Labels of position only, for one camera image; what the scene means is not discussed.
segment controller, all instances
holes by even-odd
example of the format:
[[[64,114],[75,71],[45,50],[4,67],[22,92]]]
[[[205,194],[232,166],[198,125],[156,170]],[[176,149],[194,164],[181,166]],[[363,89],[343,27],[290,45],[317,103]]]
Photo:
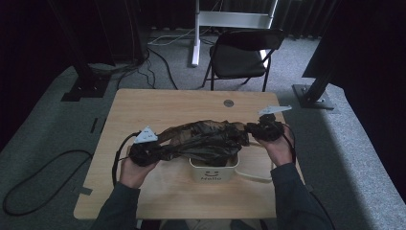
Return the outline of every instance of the controller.
[[[263,141],[275,141],[283,135],[283,124],[276,121],[273,113],[260,116],[259,123],[247,123],[244,128],[253,137]]]

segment small round object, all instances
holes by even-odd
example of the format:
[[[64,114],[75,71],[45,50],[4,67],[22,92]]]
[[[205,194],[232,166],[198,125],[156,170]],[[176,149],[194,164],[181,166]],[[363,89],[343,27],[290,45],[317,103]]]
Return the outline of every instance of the small round object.
[[[224,101],[224,105],[225,105],[226,107],[233,107],[233,106],[234,106],[234,102],[231,101],[231,100],[226,100],[226,101]]]

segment desk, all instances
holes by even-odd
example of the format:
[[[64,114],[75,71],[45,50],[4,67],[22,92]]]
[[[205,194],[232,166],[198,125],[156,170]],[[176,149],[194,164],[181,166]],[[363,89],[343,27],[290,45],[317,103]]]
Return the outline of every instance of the desk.
[[[199,0],[196,0],[192,66],[197,66],[199,64],[200,26],[269,29],[271,28],[277,4],[278,0],[272,0],[271,9],[268,14],[227,11],[200,11],[200,2]]]
[[[232,100],[234,105],[225,106],[225,100]],[[200,120],[256,122],[258,111],[270,104],[279,105],[276,95],[267,92],[119,90],[83,185],[92,193],[79,196],[75,217],[97,217],[113,190],[111,166],[115,152],[130,133],[146,126],[161,133],[168,127]],[[281,113],[275,115],[283,122]],[[269,177],[271,160],[265,149],[243,147],[238,156],[240,172]],[[192,180],[189,159],[183,157],[161,161],[141,189],[138,219],[265,219],[276,216],[272,183],[259,183],[237,175],[222,184],[196,183]]]

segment wooden table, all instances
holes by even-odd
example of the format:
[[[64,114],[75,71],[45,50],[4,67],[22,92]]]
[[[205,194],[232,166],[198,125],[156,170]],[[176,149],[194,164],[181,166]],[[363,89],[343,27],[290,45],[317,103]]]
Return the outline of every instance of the wooden table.
[[[234,105],[225,106],[226,100],[233,101]],[[111,167],[115,152],[130,133],[150,126],[159,134],[168,127],[201,120],[256,123],[258,111],[268,105],[279,105],[275,94],[119,90],[83,185],[92,192],[79,195],[75,217],[97,217],[113,190]],[[283,122],[281,113],[275,115]],[[243,147],[238,156],[237,169],[240,172],[270,176],[271,160],[262,147]],[[184,157],[161,161],[147,176],[141,189],[137,219],[266,219],[276,216],[272,183],[259,183],[236,174],[227,183],[196,183],[192,180],[189,159]]]

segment sleeve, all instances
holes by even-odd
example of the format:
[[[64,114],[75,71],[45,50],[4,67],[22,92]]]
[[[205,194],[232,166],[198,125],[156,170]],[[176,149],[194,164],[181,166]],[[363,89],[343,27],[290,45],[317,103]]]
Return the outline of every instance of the sleeve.
[[[275,185],[278,229],[333,229],[293,163],[277,167],[271,175]]]
[[[117,182],[110,198],[101,207],[91,230],[133,229],[136,224],[139,195],[139,189],[131,189]]]

